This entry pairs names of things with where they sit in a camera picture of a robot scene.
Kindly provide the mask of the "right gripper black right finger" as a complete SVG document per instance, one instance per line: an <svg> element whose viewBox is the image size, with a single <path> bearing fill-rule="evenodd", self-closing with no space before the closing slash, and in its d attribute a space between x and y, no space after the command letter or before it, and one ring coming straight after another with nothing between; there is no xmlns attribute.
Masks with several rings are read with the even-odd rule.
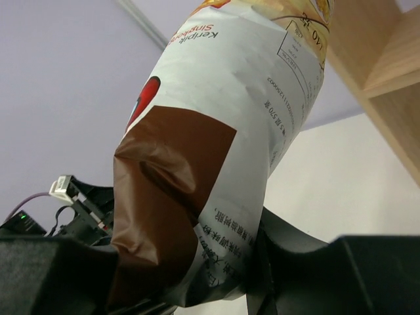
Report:
<svg viewBox="0 0 420 315"><path fill-rule="evenodd" d="M264 210L246 300L250 314L418 314L419 237L326 243Z"/></svg>

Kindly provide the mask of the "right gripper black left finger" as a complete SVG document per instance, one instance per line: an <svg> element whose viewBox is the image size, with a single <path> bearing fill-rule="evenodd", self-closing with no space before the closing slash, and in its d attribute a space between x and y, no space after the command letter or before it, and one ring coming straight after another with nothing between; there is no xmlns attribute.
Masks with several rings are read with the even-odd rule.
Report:
<svg viewBox="0 0 420 315"><path fill-rule="evenodd" d="M2 314L110 314L117 255L69 238L1 237Z"/></svg>

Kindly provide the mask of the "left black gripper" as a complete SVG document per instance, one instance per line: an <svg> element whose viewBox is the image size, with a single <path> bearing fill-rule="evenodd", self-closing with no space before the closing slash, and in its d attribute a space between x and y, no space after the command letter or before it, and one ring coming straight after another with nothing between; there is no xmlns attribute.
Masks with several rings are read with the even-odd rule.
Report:
<svg viewBox="0 0 420 315"><path fill-rule="evenodd" d="M110 245L114 229L114 189L75 180L79 195L73 205L64 205L55 215L49 236L70 237L88 246ZM58 218L65 209L74 211L73 219L64 225Z"/></svg>

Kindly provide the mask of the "Chuba cassava chips bag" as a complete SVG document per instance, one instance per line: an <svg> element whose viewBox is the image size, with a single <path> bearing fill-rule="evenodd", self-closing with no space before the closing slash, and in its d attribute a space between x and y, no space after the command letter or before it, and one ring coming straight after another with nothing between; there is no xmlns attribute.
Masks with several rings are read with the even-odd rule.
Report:
<svg viewBox="0 0 420 315"><path fill-rule="evenodd" d="M204 1L168 42L114 154L109 306L244 292L269 176L324 80L333 1Z"/></svg>

